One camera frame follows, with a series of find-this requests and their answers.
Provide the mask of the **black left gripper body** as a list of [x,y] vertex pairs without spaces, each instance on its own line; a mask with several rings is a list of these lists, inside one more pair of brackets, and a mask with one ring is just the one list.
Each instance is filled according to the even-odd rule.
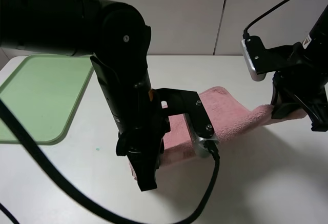
[[115,89],[115,122],[119,131],[118,156],[130,161],[157,160],[163,153],[163,137],[170,132],[165,89]]

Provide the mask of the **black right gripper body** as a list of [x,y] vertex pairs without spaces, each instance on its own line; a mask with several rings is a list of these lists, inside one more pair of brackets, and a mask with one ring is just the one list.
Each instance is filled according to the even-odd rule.
[[327,104],[327,42],[300,42],[267,49],[274,90],[284,91],[304,111],[310,104]]

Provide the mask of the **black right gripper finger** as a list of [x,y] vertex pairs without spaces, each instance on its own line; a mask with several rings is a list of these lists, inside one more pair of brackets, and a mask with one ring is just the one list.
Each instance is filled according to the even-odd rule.
[[308,116],[312,121],[312,131],[327,132],[327,104],[310,104]]
[[272,119],[298,119],[305,117],[305,112],[300,105],[284,91],[273,91],[271,105],[273,106]]

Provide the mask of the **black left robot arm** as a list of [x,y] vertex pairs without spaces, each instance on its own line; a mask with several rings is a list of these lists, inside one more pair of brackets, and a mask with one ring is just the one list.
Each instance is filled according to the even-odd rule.
[[142,191],[155,172],[168,131],[148,75],[151,28],[133,6],[108,0],[1,0],[1,46],[68,56],[89,55]]

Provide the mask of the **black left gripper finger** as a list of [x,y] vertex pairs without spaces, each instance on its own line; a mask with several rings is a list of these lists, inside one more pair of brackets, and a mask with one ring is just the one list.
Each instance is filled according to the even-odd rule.
[[160,154],[143,155],[141,153],[129,153],[128,159],[140,190],[149,191],[157,189],[156,170],[160,166]]

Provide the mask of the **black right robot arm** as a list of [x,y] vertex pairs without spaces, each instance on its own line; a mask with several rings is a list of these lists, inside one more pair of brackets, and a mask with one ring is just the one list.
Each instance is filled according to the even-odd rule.
[[303,42],[284,56],[287,66],[273,76],[273,119],[302,109],[312,131],[327,131],[327,10],[320,15]]

